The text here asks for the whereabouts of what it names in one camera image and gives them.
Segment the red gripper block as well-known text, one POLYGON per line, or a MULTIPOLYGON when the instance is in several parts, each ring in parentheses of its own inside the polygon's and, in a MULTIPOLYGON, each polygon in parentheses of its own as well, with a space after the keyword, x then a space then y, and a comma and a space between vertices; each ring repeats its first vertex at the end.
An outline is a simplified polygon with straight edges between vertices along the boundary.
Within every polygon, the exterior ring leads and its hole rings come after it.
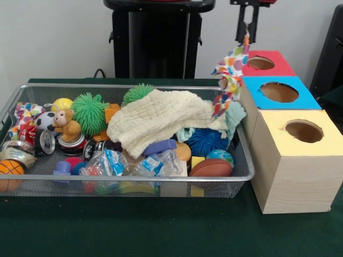
POLYGON ((276 3, 277 0, 230 0, 231 5, 240 5, 240 11, 238 15, 236 41, 243 42, 246 30, 246 24, 244 22, 245 8, 246 6, 253 6, 252 21, 249 24, 250 43, 256 42, 257 23, 259 15, 259 7, 269 7, 276 3))

